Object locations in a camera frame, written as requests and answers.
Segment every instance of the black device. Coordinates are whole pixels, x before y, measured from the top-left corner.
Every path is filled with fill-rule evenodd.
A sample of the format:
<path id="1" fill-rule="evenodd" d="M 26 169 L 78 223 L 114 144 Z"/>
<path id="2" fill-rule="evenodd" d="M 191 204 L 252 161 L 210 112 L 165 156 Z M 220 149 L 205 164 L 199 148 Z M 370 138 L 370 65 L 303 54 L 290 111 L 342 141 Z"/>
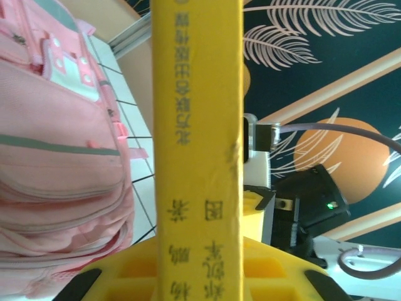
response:
<path id="1" fill-rule="evenodd" d="M 350 219 L 349 205 L 321 164 L 296 172 L 274 183 L 279 196 L 299 198 L 300 226 L 312 237 L 332 230 Z"/>

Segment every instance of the wall mural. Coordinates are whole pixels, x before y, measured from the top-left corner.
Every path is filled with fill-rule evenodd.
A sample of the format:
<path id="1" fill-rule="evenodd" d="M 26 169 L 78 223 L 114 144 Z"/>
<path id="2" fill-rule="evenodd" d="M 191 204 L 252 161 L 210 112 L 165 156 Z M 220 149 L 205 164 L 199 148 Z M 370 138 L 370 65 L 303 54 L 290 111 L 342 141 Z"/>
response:
<path id="1" fill-rule="evenodd" d="M 244 6 L 244 105 L 258 119 L 401 49 L 399 0 L 252 0 Z M 360 85 L 291 123 L 351 125 L 401 141 L 401 69 Z M 272 182 L 322 163 L 360 218 L 401 202 L 401 158 L 340 132 L 286 134 L 271 153 Z M 352 241 L 400 247 L 401 223 Z"/>

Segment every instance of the purple cable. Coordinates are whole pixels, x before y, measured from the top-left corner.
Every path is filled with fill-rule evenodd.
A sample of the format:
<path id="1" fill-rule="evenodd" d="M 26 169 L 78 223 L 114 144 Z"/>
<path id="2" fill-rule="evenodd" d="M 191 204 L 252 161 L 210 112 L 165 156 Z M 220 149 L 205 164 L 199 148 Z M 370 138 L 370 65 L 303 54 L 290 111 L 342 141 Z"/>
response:
<path id="1" fill-rule="evenodd" d="M 366 137 L 368 139 L 372 139 L 381 144 L 388 146 L 389 148 L 395 150 L 399 154 L 401 154 L 401 144 L 398 142 L 380 135 L 378 133 L 370 132 L 369 130 L 359 129 L 357 127 L 349 127 L 347 125 L 340 124 L 288 124 L 283 125 L 280 128 L 280 134 L 287 132 L 296 132 L 298 130 L 334 130 L 337 132 L 344 132 L 354 135 L 359 135 L 362 137 Z M 379 255 L 389 255 L 389 256 L 397 256 L 400 257 L 391 265 L 377 271 L 358 271 L 350 268 L 346 265 L 345 260 L 350 256 L 364 255 L 364 254 L 379 254 Z M 351 250 L 344 251 L 338 257 L 338 265 L 340 268 L 347 274 L 365 280 L 376 280 L 381 278 L 386 278 L 392 276 L 398 272 L 401 272 L 401 250 L 392 250 L 380 247 L 366 247 L 362 248 L 362 250 L 353 248 Z"/>

